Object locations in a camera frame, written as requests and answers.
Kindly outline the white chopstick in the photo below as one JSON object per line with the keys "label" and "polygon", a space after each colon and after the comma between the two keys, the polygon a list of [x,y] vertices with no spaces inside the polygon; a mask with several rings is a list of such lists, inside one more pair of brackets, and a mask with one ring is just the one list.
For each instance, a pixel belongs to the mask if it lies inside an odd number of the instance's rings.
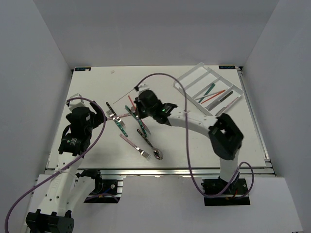
{"label": "white chopstick", "polygon": [[124,97],[126,97],[128,94],[130,94],[132,91],[134,91],[135,89],[131,89],[130,91],[128,91],[127,93],[125,93],[123,96],[121,96],[119,99],[117,99],[115,102],[113,102],[113,104],[119,102],[121,99],[123,99]]}

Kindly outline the teal chopstick long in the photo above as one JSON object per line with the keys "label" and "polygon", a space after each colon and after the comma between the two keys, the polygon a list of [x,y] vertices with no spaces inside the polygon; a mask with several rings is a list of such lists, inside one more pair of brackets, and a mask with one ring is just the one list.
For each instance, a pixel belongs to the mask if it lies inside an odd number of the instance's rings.
{"label": "teal chopstick long", "polygon": [[210,96],[216,95],[216,94],[217,94],[217,93],[212,93],[212,94],[204,95],[204,96],[201,96],[201,97],[196,98],[195,100],[204,99],[204,98],[207,98],[207,97],[210,97]]}

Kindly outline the teal chopstick short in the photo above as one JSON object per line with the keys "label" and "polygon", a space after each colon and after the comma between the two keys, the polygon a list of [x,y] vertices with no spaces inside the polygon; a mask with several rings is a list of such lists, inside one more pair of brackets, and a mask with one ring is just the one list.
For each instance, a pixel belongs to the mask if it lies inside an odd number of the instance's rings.
{"label": "teal chopstick short", "polygon": [[214,88],[215,83],[212,83],[211,86],[209,87],[209,89],[206,91],[206,93],[199,99],[199,103],[201,103],[203,101],[203,99],[205,98],[206,95],[208,95],[210,93],[210,91]]}

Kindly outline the pink handled knife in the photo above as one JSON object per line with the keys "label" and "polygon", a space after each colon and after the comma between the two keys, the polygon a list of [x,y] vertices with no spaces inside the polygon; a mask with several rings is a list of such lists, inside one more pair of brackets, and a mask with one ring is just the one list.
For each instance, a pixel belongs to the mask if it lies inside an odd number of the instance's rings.
{"label": "pink handled knife", "polygon": [[237,101],[239,99],[239,97],[236,97],[234,100],[232,100],[228,105],[226,105],[225,107],[223,107],[221,110],[219,110],[217,112],[217,116],[220,115],[221,113],[223,113],[228,107],[230,107],[235,101]]}

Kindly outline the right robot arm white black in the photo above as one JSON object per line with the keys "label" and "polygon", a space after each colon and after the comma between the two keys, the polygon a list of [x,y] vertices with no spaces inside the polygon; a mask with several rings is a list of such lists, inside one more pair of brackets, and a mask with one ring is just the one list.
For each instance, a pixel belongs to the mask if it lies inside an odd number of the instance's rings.
{"label": "right robot arm white black", "polygon": [[209,138],[214,153],[220,159],[219,187],[224,193],[237,188],[238,155],[244,136],[228,114],[205,116],[189,113],[172,103],[162,103],[151,90],[139,93],[135,98],[136,113],[141,119],[151,117],[157,123],[186,129]]}

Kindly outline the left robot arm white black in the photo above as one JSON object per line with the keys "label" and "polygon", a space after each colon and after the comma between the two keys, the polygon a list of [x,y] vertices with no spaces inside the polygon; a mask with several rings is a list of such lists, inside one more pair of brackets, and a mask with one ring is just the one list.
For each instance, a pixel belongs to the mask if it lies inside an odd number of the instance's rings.
{"label": "left robot arm white black", "polygon": [[107,118],[94,101],[86,107],[82,100],[68,101],[69,125],[63,130],[54,173],[48,178],[49,187],[35,212],[26,216],[32,233],[70,233],[74,228],[72,212],[91,192],[102,190],[103,182],[93,170],[91,174],[77,174],[84,155],[94,146],[92,131],[104,125]]}

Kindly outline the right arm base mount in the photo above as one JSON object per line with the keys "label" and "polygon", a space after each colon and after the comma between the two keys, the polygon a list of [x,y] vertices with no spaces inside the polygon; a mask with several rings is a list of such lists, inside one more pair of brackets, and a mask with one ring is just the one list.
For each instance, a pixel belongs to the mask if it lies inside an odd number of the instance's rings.
{"label": "right arm base mount", "polygon": [[[216,195],[225,187],[226,182],[220,179],[203,179],[201,186],[204,194]],[[239,178],[231,184],[228,189],[216,198],[204,198],[205,206],[248,206],[250,198],[247,193],[247,182],[243,178]]]}

